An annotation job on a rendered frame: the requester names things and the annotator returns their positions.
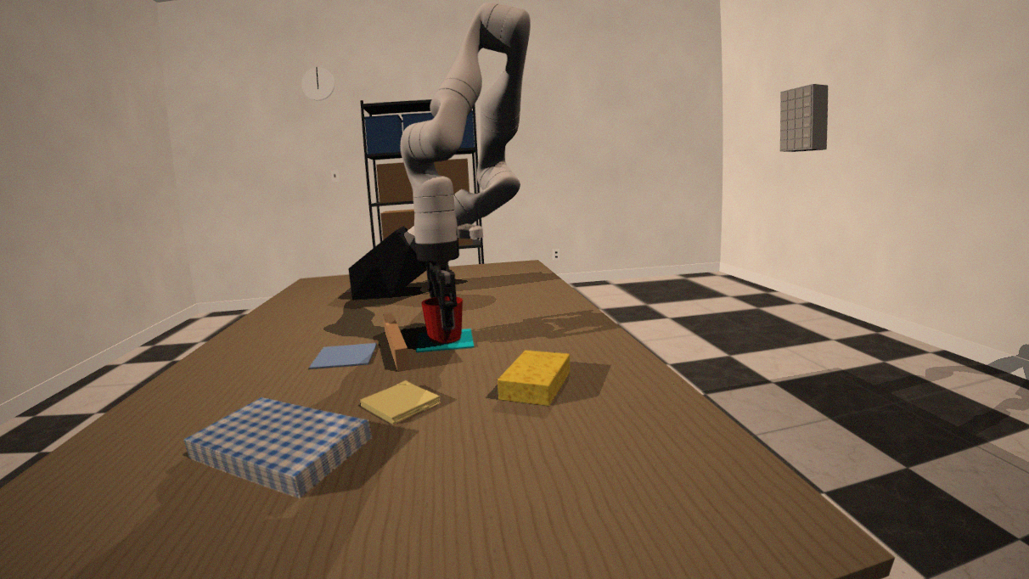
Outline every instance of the black shelving unit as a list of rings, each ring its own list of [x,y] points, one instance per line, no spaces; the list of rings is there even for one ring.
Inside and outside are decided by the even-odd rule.
[[[395,101],[389,103],[365,103],[361,101],[361,136],[364,140],[364,181],[368,187],[368,221],[371,227],[371,246],[382,243],[384,234],[392,231],[383,231],[382,208],[392,206],[412,206],[413,202],[383,202],[379,189],[379,161],[388,159],[399,159],[400,157],[400,135],[404,128],[415,122],[421,122],[432,118],[429,111],[431,101]],[[475,176],[478,174],[478,154],[476,152],[475,138],[475,109],[468,113],[468,120],[464,128],[464,139],[461,147],[455,153],[458,155],[468,155],[471,158],[471,175],[469,185],[478,192],[478,181]],[[483,220],[475,221],[476,225],[482,225]],[[475,248],[478,250],[478,262],[485,263],[483,254],[483,240],[458,240],[460,249]]]

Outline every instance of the red cup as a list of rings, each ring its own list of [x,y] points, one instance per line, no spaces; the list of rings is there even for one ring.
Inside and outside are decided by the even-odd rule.
[[[457,341],[461,338],[462,303],[464,303],[464,300],[460,297],[457,298],[457,304],[454,306],[454,329],[450,333],[445,334],[442,323],[439,321],[439,300],[430,297],[422,301],[422,314],[425,315],[425,331],[429,334],[430,338],[439,343]]]

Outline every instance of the table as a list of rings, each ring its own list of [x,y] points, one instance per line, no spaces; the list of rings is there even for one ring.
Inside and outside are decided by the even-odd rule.
[[[383,317],[301,279],[0,488],[10,577],[880,578],[892,555],[538,261],[456,266],[475,347],[384,363]],[[367,365],[310,370],[377,340]],[[525,350],[571,355],[552,406],[505,402]],[[440,405],[358,406],[407,379]],[[183,439],[260,397],[371,422],[294,499],[188,460]]]

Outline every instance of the white robotic arm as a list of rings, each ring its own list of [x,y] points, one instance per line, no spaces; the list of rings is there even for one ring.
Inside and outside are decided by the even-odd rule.
[[[419,261],[427,263],[432,297],[439,300],[445,331],[453,328],[456,303],[454,275],[448,262],[458,257],[458,227],[489,215],[518,192],[521,183],[507,168],[504,148],[518,132],[522,73],[529,42],[529,13],[502,4],[483,4],[468,30],[447,79],[432,98],[432,119],[407,126],[400,137],[400,156],[411,180],[415,226],[406,240]],[[478,106],[478,193],[454,192],[434,162],[461,146],[468,112],[483,86],[478,51],[502,52],[507,64]]]

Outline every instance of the blue and white checkered cloth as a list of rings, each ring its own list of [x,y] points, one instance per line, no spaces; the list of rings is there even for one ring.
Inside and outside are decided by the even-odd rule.
[[[371,439],[368,421],[260,398],[186,438],[189,458],[303,497]]]

